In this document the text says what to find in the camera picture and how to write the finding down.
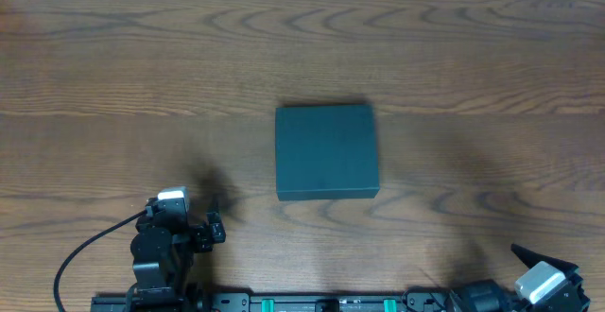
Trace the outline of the black gift box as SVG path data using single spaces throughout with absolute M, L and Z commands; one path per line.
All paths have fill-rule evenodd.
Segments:
M 278 108 L 275 171 L 281 201 L 374 198 L 380 179 L 372 107 Z

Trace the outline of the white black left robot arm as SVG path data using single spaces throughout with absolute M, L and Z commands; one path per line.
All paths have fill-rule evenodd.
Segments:
M 210 252 L 226 240 L 214 200 L 200 224 L 188 222 L 184 199 L 150 199 L 136 221 L 137 235 L 130 243 L 136 283 L 126 295 L 124 310 L 209 311 L 201 285 L 188 274 L 197 253 Z

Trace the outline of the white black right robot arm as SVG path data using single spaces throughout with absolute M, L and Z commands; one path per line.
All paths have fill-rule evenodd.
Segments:
M 452 289 L 448 311 L 465 312 L 587 312 L 591 300 L 583 289 L 579 266 L 513 244 L 510 250 L 527 272 L 507 291 L 492 280 Z

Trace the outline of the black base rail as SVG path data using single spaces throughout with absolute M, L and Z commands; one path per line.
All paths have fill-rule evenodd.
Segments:
M 150 304 L 139 297 L 94 297 L 93 312 L 463 312 L 473 308 L 452 293 L 411 292 L 403 295 L 253 295 L 220 293 L 196 303 Z

